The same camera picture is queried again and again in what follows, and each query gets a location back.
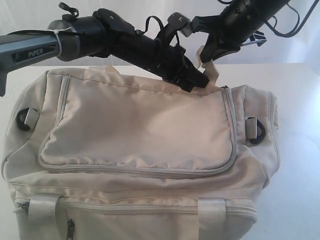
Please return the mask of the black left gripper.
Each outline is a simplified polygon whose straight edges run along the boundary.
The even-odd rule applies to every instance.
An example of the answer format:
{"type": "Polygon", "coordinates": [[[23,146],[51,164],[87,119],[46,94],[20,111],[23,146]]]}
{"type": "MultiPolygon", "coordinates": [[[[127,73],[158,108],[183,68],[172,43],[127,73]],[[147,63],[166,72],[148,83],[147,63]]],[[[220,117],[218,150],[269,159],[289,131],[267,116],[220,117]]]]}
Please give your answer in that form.
{"type": "Polygon", "coordinates": [[[205,88],[209,78],[194,67],[190,67],[184,50],[166,44],[165,34],[159,32],[152,40],[149,50],[149,71],[164,81],[191,92],[194,88],[205,88]]]}

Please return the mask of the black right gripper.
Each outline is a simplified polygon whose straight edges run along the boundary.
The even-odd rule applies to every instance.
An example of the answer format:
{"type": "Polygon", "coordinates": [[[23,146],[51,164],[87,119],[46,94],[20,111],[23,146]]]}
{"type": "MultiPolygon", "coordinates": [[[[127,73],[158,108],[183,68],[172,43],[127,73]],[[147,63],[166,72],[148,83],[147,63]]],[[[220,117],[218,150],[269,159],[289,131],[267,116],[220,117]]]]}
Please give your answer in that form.
{"type": "Polygon", "coordinates": [[[220,15],[194,17],[191,21],[192,32],[208,34],[201,61],[207,63],[221,58],[233,47],[262,46],[267,39],[259,28],[267,19],[268,13],[261,9],[237,9],[220,15]]]}

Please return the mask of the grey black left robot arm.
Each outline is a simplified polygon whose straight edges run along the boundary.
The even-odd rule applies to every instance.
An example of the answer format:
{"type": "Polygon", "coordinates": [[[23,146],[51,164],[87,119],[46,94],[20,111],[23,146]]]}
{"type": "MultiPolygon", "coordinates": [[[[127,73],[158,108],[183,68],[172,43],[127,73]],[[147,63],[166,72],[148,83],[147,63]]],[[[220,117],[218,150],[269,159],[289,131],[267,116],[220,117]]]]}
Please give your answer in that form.
{"type": "Polygon", "coordinates": [[[209,78],[186,57],[180,45],[171,45],[186,25],[184,17],[173,15],[173,23],[158,20],[155,38],[136,29],[117,13],[100,8],[91,16],[79,17],[76,8],[60,3],[66,14],[46,30],[19,30],[0,37],[0,94],[6,93],[8,73],[44,60],[70,62],[84,57],[115,56],[161,77],[186,92],[204,88],[209,78]]]}

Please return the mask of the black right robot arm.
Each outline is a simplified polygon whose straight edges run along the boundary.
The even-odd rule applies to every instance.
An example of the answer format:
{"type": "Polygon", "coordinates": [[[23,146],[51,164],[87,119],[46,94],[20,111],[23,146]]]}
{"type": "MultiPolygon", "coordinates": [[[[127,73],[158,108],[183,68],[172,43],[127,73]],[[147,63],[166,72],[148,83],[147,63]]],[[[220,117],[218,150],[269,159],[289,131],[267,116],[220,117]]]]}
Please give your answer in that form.
{"type": "Polygon", "coordinates": [[[287,0],[233,0],[219,15],[194,17],[192,32],[208,33],[200,53],[202,63],[239,52],[243,43],[287,3],[287,0]]]}

